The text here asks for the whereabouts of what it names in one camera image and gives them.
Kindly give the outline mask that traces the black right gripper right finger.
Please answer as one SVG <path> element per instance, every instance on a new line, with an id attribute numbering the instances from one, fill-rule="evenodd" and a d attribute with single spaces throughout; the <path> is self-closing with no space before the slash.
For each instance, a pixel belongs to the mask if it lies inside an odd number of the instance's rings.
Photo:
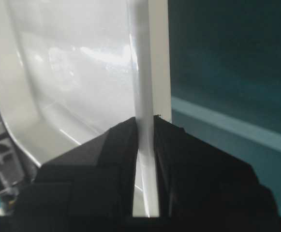
<path id="1" fill-rule="evenodd" d="M 273 194 L 252 166 L 154 117 L 161 214 L 175 230 L 277 232 Z"/>

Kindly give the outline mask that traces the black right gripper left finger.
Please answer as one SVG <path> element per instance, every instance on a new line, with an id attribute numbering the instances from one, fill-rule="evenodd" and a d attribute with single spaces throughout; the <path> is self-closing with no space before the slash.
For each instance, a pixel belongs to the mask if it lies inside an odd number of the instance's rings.
<path id="1" fill-rule="evenodd" d="M 134 117 L 52 159 L 21 191 L 19 232 L 112 231 L 133 214 L 138 132 Z"/>

